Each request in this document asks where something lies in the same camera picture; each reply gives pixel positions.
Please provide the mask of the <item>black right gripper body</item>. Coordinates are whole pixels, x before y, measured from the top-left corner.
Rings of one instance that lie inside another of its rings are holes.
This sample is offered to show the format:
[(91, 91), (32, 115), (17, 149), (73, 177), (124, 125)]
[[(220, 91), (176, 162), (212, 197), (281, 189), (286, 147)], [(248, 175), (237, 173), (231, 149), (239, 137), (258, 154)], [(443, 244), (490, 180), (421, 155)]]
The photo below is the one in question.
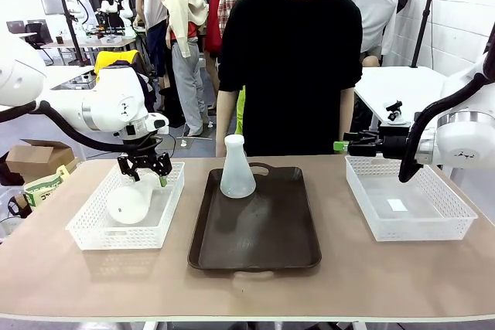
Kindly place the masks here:
[(382, 124), (378, 128), (380, 144), (378, 152), (384, 158), (402, 160), (405, 156), (410, 127), (407, 125)]

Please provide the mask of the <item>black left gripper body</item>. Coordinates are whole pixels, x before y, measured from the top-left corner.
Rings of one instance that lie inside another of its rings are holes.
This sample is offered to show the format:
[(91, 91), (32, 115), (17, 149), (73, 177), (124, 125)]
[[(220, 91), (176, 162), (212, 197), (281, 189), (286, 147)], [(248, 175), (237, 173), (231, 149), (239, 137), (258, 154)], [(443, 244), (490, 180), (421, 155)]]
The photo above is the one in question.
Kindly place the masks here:
[(138, 150), (128, 154), (128, 165), (130, 168), (153, 168), (157, 162), (155, 148), (158, 144), (157, 137), (147, 138)]

